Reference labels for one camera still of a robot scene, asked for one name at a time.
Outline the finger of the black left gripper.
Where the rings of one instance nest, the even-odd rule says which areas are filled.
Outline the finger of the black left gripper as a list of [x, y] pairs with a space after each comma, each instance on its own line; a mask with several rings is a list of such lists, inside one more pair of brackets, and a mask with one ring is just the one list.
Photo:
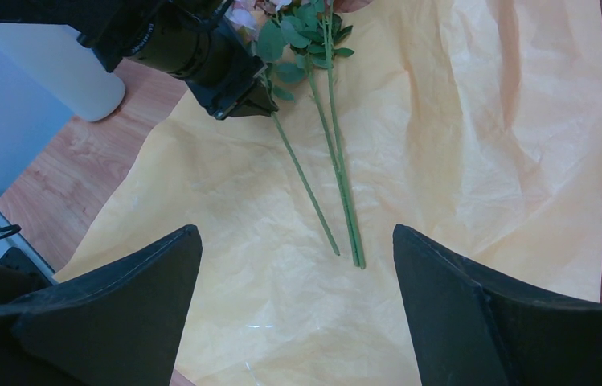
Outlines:
[[267, 85], [262, 80], [255, 80], [251, 87], [230, 105], [219, 108], [215, 113], [217, 120], [229, 117], [271, 117], [279, 111], [278, 105], [273, 101]]

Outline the artificial flower bunch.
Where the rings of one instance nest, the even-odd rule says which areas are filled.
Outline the artificial flower bunch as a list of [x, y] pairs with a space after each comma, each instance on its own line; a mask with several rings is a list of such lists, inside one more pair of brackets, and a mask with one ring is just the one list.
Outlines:
[[353, 264], [365, 269], [334, 91], [336, 60], [354, 54], [343, 44], [354, 28], [344, 23], [332, 1], [255, 1], [253, 8], [266, 16], [251, 48], [266, 67], [262, 80], [269, 96], [293, 101], [287, 85], [309, 83], [338, 185]]

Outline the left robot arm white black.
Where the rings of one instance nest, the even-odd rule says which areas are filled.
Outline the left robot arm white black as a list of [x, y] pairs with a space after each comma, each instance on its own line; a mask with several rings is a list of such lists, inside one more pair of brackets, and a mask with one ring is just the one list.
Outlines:
[[230, 1], [0, 1], [0, 23], [64, 25], [106, 72], [123, 59], [186, 83], [215, 119], [270, 117], [266, 65], [226, 20]]

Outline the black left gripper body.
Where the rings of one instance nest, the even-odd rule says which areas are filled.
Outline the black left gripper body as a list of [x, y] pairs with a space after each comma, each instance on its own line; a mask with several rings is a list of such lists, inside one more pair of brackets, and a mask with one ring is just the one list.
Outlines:
[[80, 32], [107, 72], [131, 60], [186, 83], [196, 101], [215, 117], [262, 80], [265, 65], [225, 18], [229, 1], [95, 1], [115, 12], [99, 22], [102, 32]]

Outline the orange wrapping paper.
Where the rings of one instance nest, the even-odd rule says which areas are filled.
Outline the orange wrapping paper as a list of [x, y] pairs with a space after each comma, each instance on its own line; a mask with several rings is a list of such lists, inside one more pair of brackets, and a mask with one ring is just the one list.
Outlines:
[[281, 124], [187, 93], [149, 133], [66, 281], [185, 224], [203, 240], [177, 369], [198, 385], [417, 385], [392, 233], [405, 224], [522, 281], [596, 301], [602, 275], [597, 1], [376, 1], [347, 14], [334, 99], [366, 258], [354, 266], [305, 82]]

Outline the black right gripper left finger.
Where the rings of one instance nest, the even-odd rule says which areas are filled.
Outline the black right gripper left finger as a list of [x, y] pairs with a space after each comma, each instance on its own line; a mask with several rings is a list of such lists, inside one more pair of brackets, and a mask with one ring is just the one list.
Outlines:
[[0, 385], [167, 385], [203, 244], [183, 226], [58, 284], [0, 263]]

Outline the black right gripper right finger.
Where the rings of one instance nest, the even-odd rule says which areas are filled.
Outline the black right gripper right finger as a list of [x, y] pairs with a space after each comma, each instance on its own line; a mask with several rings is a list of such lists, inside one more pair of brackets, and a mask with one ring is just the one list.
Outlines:
[[602, 304], [519, 281], [408, 226], [393, 256], [424, 385], [602, 385]]

